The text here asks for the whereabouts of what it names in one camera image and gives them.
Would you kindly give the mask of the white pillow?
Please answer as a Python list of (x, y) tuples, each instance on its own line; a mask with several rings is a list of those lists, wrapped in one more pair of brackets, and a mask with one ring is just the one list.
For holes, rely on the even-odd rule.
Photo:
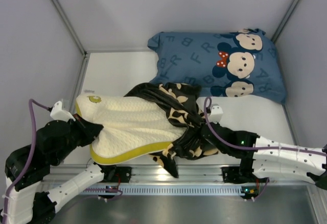
[(156, 103), (138, 97), (82, 94), (76, 108), (85, 121), (103, 126), (90, 145), (91, 158), (100, 165), (161, 152), (185, 132), (173, 126)]

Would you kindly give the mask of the black floral plush pillowcase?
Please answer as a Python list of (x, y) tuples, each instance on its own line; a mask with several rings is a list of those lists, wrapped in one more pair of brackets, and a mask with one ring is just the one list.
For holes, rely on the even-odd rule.
[(157, 104), (166, 113), (170, 124), (177, 129), (184, 129), (183, 134), (165, 150), (151, 154), (153, 161), (174, 178), (179, 177), (175, 157), (198, 160), (219, 153), (215, 146), (201, 136), (201, 129), (206, 122), (204, 112), (197, 104), (200, 91), (199, 85), (141, 83), (125, 94), (125, 97), (139, 97)]

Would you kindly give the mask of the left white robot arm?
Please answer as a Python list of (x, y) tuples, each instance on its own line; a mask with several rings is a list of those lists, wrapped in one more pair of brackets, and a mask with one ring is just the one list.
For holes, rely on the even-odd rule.
[(50, 223), (74, 197), (95, 183), (109, 181), (114, 166), (91, 164), (60, 186), (38, 192), (51, 166), (58, 166), (74, 149), (94, 142), (103, 126), (78, 114), (68, 121), (53, 120), (34, 131), (32, 143), (12, 152), (6, 159), (7, 190), (1, 223)]

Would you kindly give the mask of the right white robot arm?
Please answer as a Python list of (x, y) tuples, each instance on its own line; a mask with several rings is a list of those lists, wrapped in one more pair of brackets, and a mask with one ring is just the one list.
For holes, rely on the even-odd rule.
[(233, 131), (218, 123), (201, 129), (202, 138), (220, 153), (240, 159), (222, 169), (227, 183), (265, 182), (268, 179), (303, 181), (326, 189), (326, 148), (280, 143), (248, 131)]

